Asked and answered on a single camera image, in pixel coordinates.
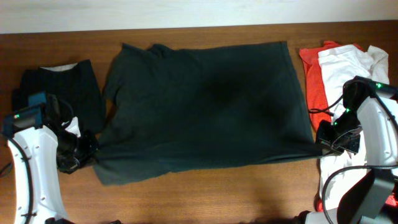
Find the dark green t-shirt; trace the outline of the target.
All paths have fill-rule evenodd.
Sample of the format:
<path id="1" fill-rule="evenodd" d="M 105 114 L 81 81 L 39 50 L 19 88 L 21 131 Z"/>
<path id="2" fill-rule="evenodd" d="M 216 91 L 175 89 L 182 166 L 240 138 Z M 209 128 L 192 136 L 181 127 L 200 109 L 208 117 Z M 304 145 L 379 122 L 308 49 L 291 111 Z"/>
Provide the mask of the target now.
<path id="1" fill-rule="evenodd" d="M 201 50 L 124 44 L 104 97 L 116 107 L 94 166 L 104 185 L 322 154 L 286 42 Z"/>

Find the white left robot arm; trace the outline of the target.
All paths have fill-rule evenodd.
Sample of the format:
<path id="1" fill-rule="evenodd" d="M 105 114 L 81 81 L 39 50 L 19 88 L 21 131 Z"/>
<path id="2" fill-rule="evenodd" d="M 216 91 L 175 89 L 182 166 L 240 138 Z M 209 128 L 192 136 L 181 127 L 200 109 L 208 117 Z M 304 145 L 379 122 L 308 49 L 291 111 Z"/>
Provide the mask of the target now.
<path id="1" fill-rule="evenodd" d="M 15 223 L 69 223 L 58 174 L 72 174 L 95 161 L 95 135 L 80 132 L 77 118 L 63 127 L 44 104 L 7 115 L 2 135 L 13 156 Z"/>

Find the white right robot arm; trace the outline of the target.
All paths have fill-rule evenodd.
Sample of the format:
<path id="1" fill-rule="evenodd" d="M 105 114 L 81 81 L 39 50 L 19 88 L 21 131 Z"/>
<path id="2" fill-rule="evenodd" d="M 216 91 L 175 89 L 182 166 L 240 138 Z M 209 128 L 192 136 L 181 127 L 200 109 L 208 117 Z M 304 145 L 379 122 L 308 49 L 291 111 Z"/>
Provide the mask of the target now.
<path id="1" fill-rule="evenodd" d="M 334 209 L 311 212 L 305 222 L 397 223 L 397 208 L 387 205 L 397 195 L 397 88 L 356 76 L 343 85 L 340 98 L 345 112 L 334 122 L 322 121 L 316 144 L 328 154 L 358 152 L 364 139 L 367 163 L 332 173 L 322 188 L 322 199 L 330 182 L 349 170 L 366 170 L 366 175 L 342 196 Z"/>

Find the red garment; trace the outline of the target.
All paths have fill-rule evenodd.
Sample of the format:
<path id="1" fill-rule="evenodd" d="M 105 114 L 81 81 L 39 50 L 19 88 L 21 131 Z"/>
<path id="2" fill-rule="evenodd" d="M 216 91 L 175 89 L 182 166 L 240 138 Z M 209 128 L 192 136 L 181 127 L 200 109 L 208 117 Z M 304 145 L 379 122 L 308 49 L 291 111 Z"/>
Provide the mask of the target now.
<path id="1" fill-rule="evenodd" d="M 335 121 L 346 108 L 340 98 L 343 85 L 355 76 L 368 78 L 373 58 L 357 44 L 341 45 L 325 41 L 323 46 L 300 49 L 306 82 L 307 106 L 315 130 L 325 120 Z M 316 113 L 313 110 L 326 111 Z"/>

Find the folded black garment stack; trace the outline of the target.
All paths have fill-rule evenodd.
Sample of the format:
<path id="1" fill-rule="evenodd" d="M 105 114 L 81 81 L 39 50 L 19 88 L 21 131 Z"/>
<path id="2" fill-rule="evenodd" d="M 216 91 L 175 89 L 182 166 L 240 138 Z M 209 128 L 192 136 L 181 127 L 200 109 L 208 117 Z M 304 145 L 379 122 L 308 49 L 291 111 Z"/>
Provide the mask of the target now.
<path id="1" fill-rule="evenodd" d="M 60 102 L 64 120 L 77 117 L 79 128 L 98 134 L 105 125 L 106 104 L 90 60 L 78 62 L 71 70 L 52 72 L 39 67 L 22 74 L 20 86 L 12 92 L 12 110 L 28 106 L 28 97 L 45 91 Z"/>

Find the white folded garment underneath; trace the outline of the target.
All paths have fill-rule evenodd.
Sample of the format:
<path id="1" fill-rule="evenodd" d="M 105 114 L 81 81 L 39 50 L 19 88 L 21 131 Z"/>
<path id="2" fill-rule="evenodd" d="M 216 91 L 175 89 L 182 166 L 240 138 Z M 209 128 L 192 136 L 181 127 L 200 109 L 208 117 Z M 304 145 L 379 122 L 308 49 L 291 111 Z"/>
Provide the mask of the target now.
<path id="1" fill-rule="evenodd" d="M 76 67 L 77 65 L 78 65 L 78 63 L 72 63 L 72 64 L 60 65 L 60 66 L 56 66 L 56 67 L 42 67 L 42 69 L 49 70 L 52 72 L 63 72 L 63 71 L 71 70 L 74 67 Z"/>

